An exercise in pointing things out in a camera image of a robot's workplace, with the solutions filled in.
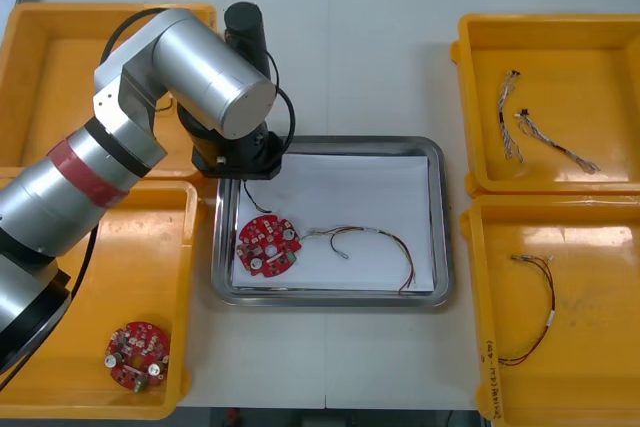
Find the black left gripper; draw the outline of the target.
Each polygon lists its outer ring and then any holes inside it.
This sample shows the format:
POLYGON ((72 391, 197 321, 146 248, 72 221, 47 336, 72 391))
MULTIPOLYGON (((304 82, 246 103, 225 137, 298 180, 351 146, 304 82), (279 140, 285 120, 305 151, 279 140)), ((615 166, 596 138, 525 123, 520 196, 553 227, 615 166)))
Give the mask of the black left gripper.
POLYGON ((192 163, 204 176, 215 179, 271 180, 281 170, 283 141, 275 133, 258 132, 238 140, 211 132, 192 136, 192 163))

